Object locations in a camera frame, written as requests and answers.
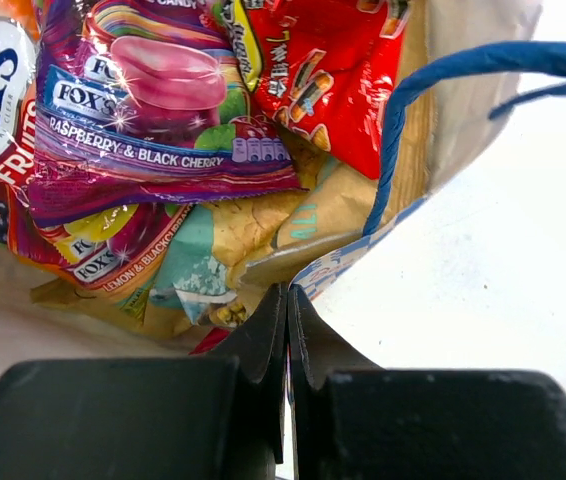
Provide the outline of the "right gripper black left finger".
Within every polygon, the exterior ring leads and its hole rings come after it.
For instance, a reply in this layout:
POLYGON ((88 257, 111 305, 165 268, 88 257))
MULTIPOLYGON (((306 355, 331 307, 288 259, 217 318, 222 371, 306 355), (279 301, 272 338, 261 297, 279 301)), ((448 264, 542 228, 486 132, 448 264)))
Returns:
POLYGON ((271 479, 283 460, 287 290, 213 350, 34 360, 0 376, 0 479, 271 479))

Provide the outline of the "orange mango candy bag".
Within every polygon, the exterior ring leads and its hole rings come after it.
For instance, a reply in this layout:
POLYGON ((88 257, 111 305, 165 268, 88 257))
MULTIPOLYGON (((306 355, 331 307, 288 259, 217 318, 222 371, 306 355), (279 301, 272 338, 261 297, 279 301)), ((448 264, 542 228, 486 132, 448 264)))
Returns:
POLYGON ((0 0, 0 17, 16 21, 34 40, 39 40, 39 29, 31 1, 0 0))

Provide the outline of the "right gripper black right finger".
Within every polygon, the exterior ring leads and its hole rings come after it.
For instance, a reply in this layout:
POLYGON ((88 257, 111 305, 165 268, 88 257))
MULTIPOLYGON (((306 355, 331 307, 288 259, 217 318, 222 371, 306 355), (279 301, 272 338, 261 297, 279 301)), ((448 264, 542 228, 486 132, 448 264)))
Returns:
POLYGON ((385 369, 288 294, 298 479, 566 479, 566 392, 525 370, 385 369))

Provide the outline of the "pink snack packet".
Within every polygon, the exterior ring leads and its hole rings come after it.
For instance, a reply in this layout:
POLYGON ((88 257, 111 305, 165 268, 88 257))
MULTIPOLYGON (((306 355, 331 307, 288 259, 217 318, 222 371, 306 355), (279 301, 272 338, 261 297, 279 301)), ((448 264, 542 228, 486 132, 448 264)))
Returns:
POLYGON ((222 328, 213 328, 200 341, 200 343, 190 352, 190 355, 200 355, 213 350, 230 334, 229 330, 222 328))

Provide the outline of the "beige kraft chips bag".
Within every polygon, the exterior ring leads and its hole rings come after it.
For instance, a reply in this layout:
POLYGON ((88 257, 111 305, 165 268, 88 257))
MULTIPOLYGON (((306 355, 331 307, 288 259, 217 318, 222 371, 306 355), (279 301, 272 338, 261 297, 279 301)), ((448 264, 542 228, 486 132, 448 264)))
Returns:
POLYGON ((375 181, 309 141, 286 133, 283 142, 301 190, 194 207, 148 285, 126 298, 54 280, 34 288, 32 300, 160 340, 195 325, 240 325, 269 285, 358 236, 376 194, 375 181))

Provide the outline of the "orange Fox's fruits candy bag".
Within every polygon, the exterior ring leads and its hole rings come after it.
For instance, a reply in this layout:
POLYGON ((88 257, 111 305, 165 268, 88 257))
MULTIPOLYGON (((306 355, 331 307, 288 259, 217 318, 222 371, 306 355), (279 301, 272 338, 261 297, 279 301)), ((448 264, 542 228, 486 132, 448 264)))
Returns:
POLYGON ((178 205, 125 205, 42 228, 29 212, 34 174, 35 42, 27 14, 0 14, 0 245, 18 257, 143 315, 172 237, 189 212, 178 205))

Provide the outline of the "red rice cracker snack bag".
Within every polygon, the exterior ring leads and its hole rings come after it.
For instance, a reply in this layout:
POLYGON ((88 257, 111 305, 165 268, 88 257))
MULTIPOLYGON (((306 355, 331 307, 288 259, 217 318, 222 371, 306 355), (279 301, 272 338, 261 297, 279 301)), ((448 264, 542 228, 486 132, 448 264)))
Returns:
POLYGON ((221 13, 261 111, 378 178, 409 2, 226 1, 221 13))

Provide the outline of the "purple Fox's candy bag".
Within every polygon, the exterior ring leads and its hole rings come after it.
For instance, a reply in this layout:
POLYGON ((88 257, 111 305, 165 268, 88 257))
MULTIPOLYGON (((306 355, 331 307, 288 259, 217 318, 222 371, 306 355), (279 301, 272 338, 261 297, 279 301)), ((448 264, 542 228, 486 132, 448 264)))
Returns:
POLYGON ((38 1, 35 174, 42 226, 139 203, 294 191, 216 1, 38 1))

